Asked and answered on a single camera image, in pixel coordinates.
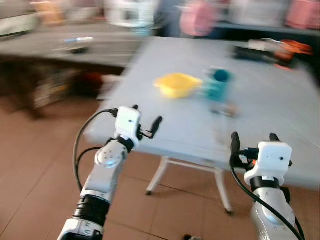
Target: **yellow bowl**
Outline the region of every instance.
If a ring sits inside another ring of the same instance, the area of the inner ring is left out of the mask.
[[[201,84],[200,79],[183,73],[171,73],[154,82],[154,86],[169,98],[188,97]]]

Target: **white table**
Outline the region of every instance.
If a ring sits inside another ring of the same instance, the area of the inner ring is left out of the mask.
[[[269,133],[277,133],[293,148],[293,166],[285,176],[286,182],[319,187],[319,102],[311,77],[303,69],[288,71],[267,63],[233,59],[228,51],[232,44],[235,43],[150,38],[132,60],[110,100],[101,105],[99,110],[139,105],[144,129],[149,129],[158,115],[163,116],[155,139],[142,140],[137,149],[164,156],[148,191],[154,189],[168,163],[172,163],[169,158],[176,158],[216,173],[224,207],[231,210],[221,169],[229,169],[230,136],[234,131],[239,132],[243,147],[255,147],[268,140]],[[209,111],[210,104],[200,95],[170,99],[153,86],[156,78],[174,72],[202,78],[209,66],[234,74],[230,98],[240,113],[237,118],[226,118],[226,126],[221,115]],[[88,128],[87,139],[105,143],[114,134],[114,123],[108,114],[100,115]]]

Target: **pink container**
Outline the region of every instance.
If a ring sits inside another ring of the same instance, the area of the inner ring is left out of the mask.
[[[320,1],[294,0],[286,24],[296,29],[320,28]]]

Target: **table leg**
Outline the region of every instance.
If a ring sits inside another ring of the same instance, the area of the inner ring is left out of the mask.
[[[224,171],[220,168],[215,169],[215,181],[219,190],[219,194],[223,203],[223,206],[228,214],[232,213],[232,207],[228,198],[226,191],[225,181],[224,181]]]
[[[156,171],[152,181],[150,182],[149,186],[146,189],[146,195],[151,195],[153,190],[156,188],[158,183],[161,181],[162,177],[164,176],[169,164],[169,157],[167,156],[162,156],[161,157],[161,162],[159,165],[158,170]]]

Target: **white container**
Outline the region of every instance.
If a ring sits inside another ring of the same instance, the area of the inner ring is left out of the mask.
[[[229,21],[234,24],[282,27],[290,0],[231,0]]]
[[[158,0],[105,0],[107,20],[126,28],[152,26],[158,3]]]

